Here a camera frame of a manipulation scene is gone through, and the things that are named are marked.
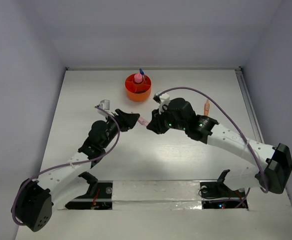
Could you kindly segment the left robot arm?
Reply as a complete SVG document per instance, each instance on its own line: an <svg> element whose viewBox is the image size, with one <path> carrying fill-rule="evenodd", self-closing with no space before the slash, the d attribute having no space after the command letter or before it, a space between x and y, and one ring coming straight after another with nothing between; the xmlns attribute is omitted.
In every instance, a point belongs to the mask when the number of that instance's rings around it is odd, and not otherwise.
<svg viewBox="0 0 292 240"><path fill-rule="evenodd" d="M126 113L116 109L114 113L104 110L106 120L95 121L87 139L78 152L66 163L56 165L26 179L19 187L11 207L13 221L33 232L41 230L53 212L75 198L77 194L90 198L96 193L97 179L89 170L107 154L110 143L119 141L121 132L134 128L140 114ZM65 188L83 181L77 193L65 193Z"/></svg>

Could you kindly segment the pink glue stick tube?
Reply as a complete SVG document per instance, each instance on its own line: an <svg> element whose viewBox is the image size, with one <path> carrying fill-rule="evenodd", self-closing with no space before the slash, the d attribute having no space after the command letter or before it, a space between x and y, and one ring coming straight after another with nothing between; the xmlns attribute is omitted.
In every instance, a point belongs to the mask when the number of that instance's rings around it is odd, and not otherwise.
<svg viewBox="0 0 292 240"><path fill-rule="evenodd" d="M141 84L143 82L143 75L141 73L136 73L134 75L134 80L135 84Z"/></svg>

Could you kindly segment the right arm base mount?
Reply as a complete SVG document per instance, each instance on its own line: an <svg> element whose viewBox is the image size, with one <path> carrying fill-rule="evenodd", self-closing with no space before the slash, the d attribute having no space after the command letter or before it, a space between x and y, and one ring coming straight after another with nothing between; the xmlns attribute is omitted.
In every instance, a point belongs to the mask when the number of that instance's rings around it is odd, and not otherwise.
<svg viewBox="0 0 292 240"><path fill-rule="evenodd" d="M203 209L248 209L246 191L231 190L224 183L229 169L224 170L217 180L200 182L198 195L202 198Z"/></svg>

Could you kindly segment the black handled scissors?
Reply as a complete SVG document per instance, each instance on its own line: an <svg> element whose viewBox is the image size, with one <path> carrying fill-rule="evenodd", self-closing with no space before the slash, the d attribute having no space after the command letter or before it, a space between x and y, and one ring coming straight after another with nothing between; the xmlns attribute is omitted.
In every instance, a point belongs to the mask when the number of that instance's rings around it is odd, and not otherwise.
<svg viewBox="0 0 292 240"><path fill-rule="evenodd" d="M143 94L143 93L146 93L147 91L146 90L142 90L142 91L136 91L135 93L136 94Z"/></svg>

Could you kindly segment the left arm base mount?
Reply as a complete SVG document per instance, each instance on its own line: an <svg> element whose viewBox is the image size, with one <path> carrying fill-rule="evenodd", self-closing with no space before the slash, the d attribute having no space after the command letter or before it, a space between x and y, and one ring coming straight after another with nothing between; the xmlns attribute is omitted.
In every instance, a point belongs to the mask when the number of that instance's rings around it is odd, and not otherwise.
<svg viewBox="0 0 292 240"><path fill-rule="evenodd" d="M95 187L89 187L86 194L65 205L67 210L112 210L112 181L99 181Z"/></svg>

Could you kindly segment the pink highlighter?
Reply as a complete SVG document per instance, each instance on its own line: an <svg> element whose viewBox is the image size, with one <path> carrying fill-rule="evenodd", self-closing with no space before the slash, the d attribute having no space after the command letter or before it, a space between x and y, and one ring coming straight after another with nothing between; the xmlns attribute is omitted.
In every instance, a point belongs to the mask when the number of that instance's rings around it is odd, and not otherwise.
<svg viewBox="0 0 292 240"><path fill-rule="evenodd" d="M138 122L145 127L149 124L149 122L141 116L138 118Z"/></svg>

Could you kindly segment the clear blue-capped glue bottle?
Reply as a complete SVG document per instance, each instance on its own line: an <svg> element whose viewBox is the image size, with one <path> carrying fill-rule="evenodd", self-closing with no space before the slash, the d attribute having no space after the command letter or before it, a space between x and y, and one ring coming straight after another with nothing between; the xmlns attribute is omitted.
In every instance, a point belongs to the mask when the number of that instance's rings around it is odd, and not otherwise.
<svg viewBox="0 0 292 240"><path fill-rule="evenodd" d="M143 71L141 68L139 69L139 73L140 73L141 76L142 76L142 80L145 82L145 81L146 81L146 76L145 76L144 71Z"/></svg>

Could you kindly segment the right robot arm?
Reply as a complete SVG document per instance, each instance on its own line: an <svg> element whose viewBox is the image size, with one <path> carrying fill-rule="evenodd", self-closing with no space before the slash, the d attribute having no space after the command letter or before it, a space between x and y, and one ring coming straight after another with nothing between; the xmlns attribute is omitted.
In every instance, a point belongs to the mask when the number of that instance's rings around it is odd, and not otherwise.
<svg viewBox="0 0 292 240"><path fill-rule="evenodd" d="M217 120L196 114L183 98L170 99L164 94L154 100L159 107L152 111L148 130L158 135L169 129L184 131L192 140L221 148L253 164L239 172L223 171L221 180L216 183L219 195L227 196L233 190L253 187L262 187L274 194L283 193L292 172L292 157L287 145L272 146L243 138Z"/></svg>

